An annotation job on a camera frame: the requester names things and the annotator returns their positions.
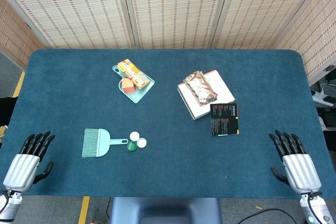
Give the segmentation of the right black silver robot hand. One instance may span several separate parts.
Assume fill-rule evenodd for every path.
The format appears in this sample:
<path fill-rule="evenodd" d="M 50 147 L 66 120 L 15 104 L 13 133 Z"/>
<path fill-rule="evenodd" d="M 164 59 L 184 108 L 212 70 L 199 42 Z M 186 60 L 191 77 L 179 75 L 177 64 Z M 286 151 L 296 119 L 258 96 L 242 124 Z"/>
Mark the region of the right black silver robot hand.
<path fill-rule="evenodd" d="M 269 134 L 269 137 L 286 173 L 282 175 L 275 166 L 271 166 L 272 174 L 298 194 L 318 192 L 321 188 L 321 181 L 300 138 L 293 133 L 282 133 L 279 130 L 275 130 L 275 134 Z"/>

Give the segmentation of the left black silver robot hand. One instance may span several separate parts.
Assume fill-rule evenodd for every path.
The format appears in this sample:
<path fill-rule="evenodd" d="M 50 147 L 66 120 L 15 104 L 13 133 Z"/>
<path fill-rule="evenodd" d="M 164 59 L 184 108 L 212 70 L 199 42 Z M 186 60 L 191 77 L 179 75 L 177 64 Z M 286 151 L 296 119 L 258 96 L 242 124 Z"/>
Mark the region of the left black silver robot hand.
<path fill-rule="evenodd" d="M 3 185 L 7 190 L 22 193 L 30 189 L 33 184 L 48 177 L 54 166 L 52 161 L 47 164 L 42 173 L 37 174 L 37 170 L 54 139 L 55 136 L 48 131 L 32 134 L 24 141 L 4 178 Z"/>

